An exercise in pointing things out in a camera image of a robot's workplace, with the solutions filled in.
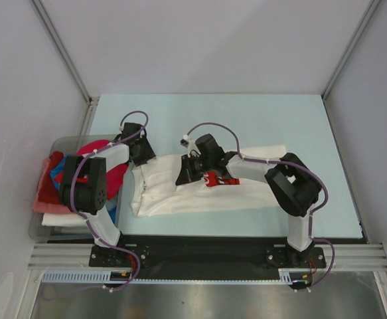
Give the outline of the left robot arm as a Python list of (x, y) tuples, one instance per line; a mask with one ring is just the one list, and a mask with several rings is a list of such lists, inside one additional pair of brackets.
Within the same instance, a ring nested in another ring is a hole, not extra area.
[(107, 209), (107, 173), (117, 166), (132, 162), (143, 165), (155, 153), (147, 140), (145, 126), (126, 122), (121, 134), (105, 146), (83, 155), (67, 156), (59, 188), (61, 204), (85, 222), (104, 257), (112, 265), (123, 264), (127, 249), (120, 245), (120, 230)]

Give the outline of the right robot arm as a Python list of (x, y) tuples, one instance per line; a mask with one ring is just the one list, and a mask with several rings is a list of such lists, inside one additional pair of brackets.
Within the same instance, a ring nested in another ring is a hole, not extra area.
[(183, 136), (187, 149), (181, 156), (181, 170), (175, 185), (216, 176), (217, 184), (250, 179), (267, 184), (279, 206), (288, 214), (286, 255), (293, 266), (303, 266), (311, 258), (312, 215), (320, 192), (327, 194), (323, 182), (293, 153), (281, 158), (264, 159), (242, 155), (238, 150), (225, 152), (211, 134), (192, 140)]

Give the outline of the white t-shirt with red print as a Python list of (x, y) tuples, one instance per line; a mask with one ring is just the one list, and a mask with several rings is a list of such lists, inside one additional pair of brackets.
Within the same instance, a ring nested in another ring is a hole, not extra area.
[(251, 179), (227, 179), (206, 172), (198, 181), (177, 186), (180, 155), (160, 156), (132, 169), (134, 193), (131, 208), (135, 217), (233, 211), (279, 207), (266, 183)]

